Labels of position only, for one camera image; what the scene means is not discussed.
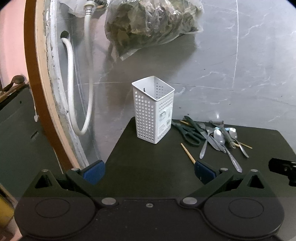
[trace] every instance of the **pink wall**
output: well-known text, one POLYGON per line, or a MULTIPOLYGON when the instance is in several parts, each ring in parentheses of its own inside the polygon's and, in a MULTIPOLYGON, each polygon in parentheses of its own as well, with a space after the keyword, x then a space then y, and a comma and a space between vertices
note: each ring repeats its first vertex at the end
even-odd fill
POLYGON ((28 79, 24 50, 24 13, 26 0, 11 0, 0 11, 0 77, 2 86, 13 76, 28 79))

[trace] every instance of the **blue gripper pad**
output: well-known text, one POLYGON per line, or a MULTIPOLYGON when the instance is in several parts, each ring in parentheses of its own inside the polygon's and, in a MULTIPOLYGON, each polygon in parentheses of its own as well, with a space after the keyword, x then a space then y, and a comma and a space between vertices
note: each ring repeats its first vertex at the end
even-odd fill
POLYGON ((207 184, 217 177, 213 170, 209 169, 198 161, 196 161, 194 164, 194 173, 203 184, 207 184))
POLYGON ((93 165, 89 169, 87 169, 83 173, 83 179, 91 183, 92 185, 95 185, 98 183, 98 181, 101 180, 101 178, 105 174, 105 163, 103 161, 98 162, 97 164, 93 165))

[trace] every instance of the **metal rivet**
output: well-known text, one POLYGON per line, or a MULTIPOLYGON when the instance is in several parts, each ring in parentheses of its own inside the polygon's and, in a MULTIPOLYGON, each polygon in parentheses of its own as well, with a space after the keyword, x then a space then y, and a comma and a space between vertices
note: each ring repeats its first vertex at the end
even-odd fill
POLYGON ((196 200, 196 198, 194 198, 194 197, 185 197, 185 198, 183 199, 183 203, 185 203, 185 204, 187 204, 187 205, 194 205, 194 204, 197 203, 197 200, 196 200))
POLYGON ((105 197, 102 199, 102 204, 105 205, 114 205, 116 203, 116 199, 112 197, 105 197))
POLYGON ((146 207, 153 207, 153 204, 152 203, 147 203, 146 207))

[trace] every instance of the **white cable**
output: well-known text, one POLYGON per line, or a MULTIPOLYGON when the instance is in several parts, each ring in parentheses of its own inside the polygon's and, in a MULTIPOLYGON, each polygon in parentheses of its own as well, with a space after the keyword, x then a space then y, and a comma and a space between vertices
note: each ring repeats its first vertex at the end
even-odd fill
POLYGON ((89 122, 91 120, 91 113, 93 107, 93 98, 94 98, 94 82, 93 82, 93 59, 91 54, 91 44, 90 44, 90 20, 91 20, 91 11, 94 6, 94 1, 87 1, 85 5, 85 18, 84 18, 84 39, 85 39, 85 47, 86 47, 86 58, 88 62, 89 68, 89 103, 87 106, 87 113, 85 122, 82 130, 79 129, 77 125, 77 120, 75 117, 75 108, 74 108, 74 54, 73 47, 67 38, 61 38, 63 43, 66 45, 67 53, 68 53, 68 106, 69 106, 69 116, 72 128, 76 135, 82 136, 86 133, 89 122))

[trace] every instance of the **chopstick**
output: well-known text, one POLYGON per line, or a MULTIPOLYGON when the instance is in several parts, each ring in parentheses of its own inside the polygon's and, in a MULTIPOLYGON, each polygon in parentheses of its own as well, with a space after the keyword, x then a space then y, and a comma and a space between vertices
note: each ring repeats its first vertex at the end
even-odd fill
POLYGON ((194 158, 192 157, 192 155, 190 154, 190 152, 186 149, 186 147, 183 145, 183 143, 181 143, 181 146, 183 147, 184 151, 187 153, 187 155, 190 158, 190 160, 192 161, 192 163, 195 164, 194 158))
MULTIPOLYGON (((180 122, 182 122, 182 123, 184 123, 184 124, 190 126, 190 124, 189 124, 188 122, 186 122, 186 121, 180 120, 180 122)), ((248 145, 246 145, 246 144, 244 144, 244 143, 241 143, 241 142, 240 142, 240 144, 243 145, 243 146, 245 146, 245 147, 248 147, 248 148, 250 148, 250 149, 253 149, 253 147, 250 147, 250 146, 248 146, 248 145)))

